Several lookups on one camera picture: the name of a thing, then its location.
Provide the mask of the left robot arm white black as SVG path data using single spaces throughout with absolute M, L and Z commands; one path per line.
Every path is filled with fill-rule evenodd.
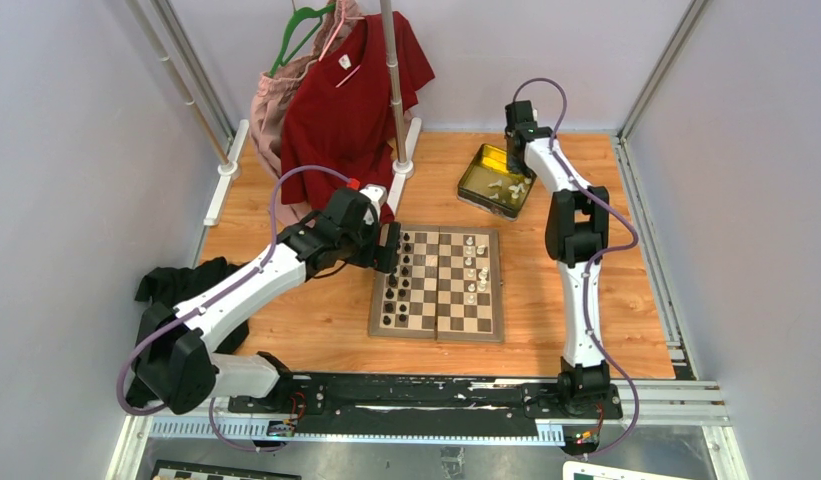
M 118 382 L 133 415 L 185 414 L 216 397 L 252 397 L 269 413 L 292 400 L 292 374 L 269 353 L 236 356 L 221 344 L 276 297 L 307 281 L 356 266 L 383 273 L 397 264 L 400 227 L 383 224 L 379 185 L 336 190 L 327 206 L 286 227 L 254 260 L 212 288 L 141 317 L 137 342 Z

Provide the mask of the yellow metal tin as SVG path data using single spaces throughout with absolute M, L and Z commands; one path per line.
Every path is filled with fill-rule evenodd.
M 515 221 L 534 179 L 507 168 L 507 152 L 483 143 L 461 176 L 457 197 L 493 215 Z

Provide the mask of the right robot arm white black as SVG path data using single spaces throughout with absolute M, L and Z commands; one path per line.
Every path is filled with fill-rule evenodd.
M 605 401 L 610 369 L 600 348 L 598 278 L 600 253 L 608 247 L 609 214 L 594 188 L 574 168 L 549 127 L 536 121 L 532 104 L 505 106 L 507 167 L 538 180 L 551 196 L 545 248 L 561 275 L 566 339 L 551 399 L 570 417 L 582 417 Z

